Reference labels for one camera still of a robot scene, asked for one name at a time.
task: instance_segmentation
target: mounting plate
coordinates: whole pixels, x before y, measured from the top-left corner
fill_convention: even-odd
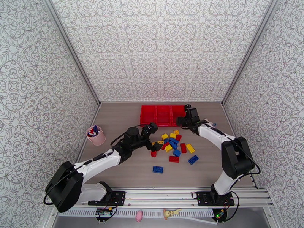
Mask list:
[[[110,198],[101,201],[88,201],[89,206],[123,206],[125,203],[126,191],[112,191]]]
[[[231,192],[225,196],[220,196],[216,203],[212,202],[210,191],[198,191],[196,195],[198,206],[234,206]]]

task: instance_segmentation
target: patterned wall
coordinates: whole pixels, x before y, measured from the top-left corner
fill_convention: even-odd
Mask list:
[[[220,101],[270,0],[53,0],[102,101]]]
[[[41,0],[0,0],[0,12],[0,227],[40,227],[43,189],[97,105]]]
[[[284,227],[304,227],[304,0],[282,0],[225,108]]]

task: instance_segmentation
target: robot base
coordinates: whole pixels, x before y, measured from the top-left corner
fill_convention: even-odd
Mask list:
[[[89,206],[123,206],[125,203],[126,191],[113,191],[106,199],[100,201],[88,201]]]
[[[89,206],[123,206],[126,191],[113,191],[105,182],[99,182],[104,186],[107,193],[100,201],[88,201]]]
[[[223,196],[218,195],[216,201],[211,197],[210,191],[197,191],[196,195],[198,206],[234,206],[231,192]]]

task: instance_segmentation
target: black cable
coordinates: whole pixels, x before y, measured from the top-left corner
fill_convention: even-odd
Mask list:
[[[229,137],[228,137],[228,139],[237,147],[237,148],[239,148],[253,163],[254,163],[254,165],[258,168],[258,172],[255,172],[255,173],[245,173],[243,176],[241,176],[239,179],[238,179],[238,181],[235,181],[233,184],[232,184],[232,186],[230,187],[230,189],[232,189],[232,187],[237,183],[237,182],[239,182],[239,180],[241,179],[241,178],[243,178],[243,177],[245,177],[245,176],[247,176],[247,175],[255,175],[255,174],[260,174],[261,173],[261,168],[259,167],[259,165],[247,154],[247,153],[245,153],[245,151],[243,150],[243,148],[242,147],[240,147],[239,145],[238,145],[238,143],[236,143],[234,140],[232,140],[232,139],[230,139]]]
[[[123,134],[121,134],[119,137],[115,138],[114,141],[112,141],[110,145],[112,146],[112,144],[113,144],[115,141],[117,141],[119,138],[121,138],[125,133],[126,133],[126,132],[124,132]]]
[[[231,191],[231,192],[234,193],[234,194],[236,195],[236,197],[237,197],[237,202],[238,202],[238,203],[237,203],[237,206],[236,206],[236,209],[235,209],[233,215],[232,215],[230,218],[226,219],[225,222],[226,222],[226,221],[229,221],[230,219],[232,219],[232,218],[234,217],[234,215],[236,214],[236,212],[237,212],[237,210],[238,210],[238,208],[239,208],[239,205],[240,205],[239,196],[238,196],[234,191]]]
[[[192,193],[191,193],[191,197],[192,197],[193,199],[197,200],[197,194],[196,194],[196,198],[193,197],[193,194],[194,194],[194,193],[196,193],[196,192],[192,192]]]
[[[112,218],[112,217],[116,214],[117,209],[118,209],[118,205],[116,205],[116,210],[115,210],[115,212],[111,215],[111,217],[108,218],[108,220],[109,220],[110,218]]]
[[[254,164],[255,164],[255,166],[258,168],[258,172],[256,172],[256,173],[247,173],[247,174],[244,174],[242,177],[244,177],[244,176],[246,176],[246,175],[251,175],[251,174],[260,174],[261,173],[261,169],[260,169],[260,167],[259,167],[259,165],[243,150],[243,148],[241,147],[241,146],[239,146],[239,144],[238,143],[236,143],[235,141],[233,141],[233,140],[231,140],[229,137],[228,137],[228,139],[233,143],[233,144],[235,144],[235,146],[236,147],[238,147]]]
[[[71,171],[70,173],[68,173],[66,176],[64,176],[62,179],[60,179],[55,185],[53,185],[47,192],[46,192],[46,195],[43,199],[43,203],[45,205],[54,205],[54,203],[48,203],[46,202],[46,197],[49,195],[49,193],[52,191],[52,189],[54,189],[60,182],[62,182],[63,180],[65,180],[69,175],[71,175],[72,173],[74,173],[75,171],[77,171],[78,169],[80,169],[81,167],[83,167],[83,165],[79,166],[78,168],[74,169],[73,171]]]

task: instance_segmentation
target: pink toy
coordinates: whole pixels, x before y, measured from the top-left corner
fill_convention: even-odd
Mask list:
[[[136,213],[136,221],[137,222],[140,222],[141,220],[142,220],[142,218],[143,218],[143,211],[142,210],[140,210],[140,211],[137,211],[137,213]]]

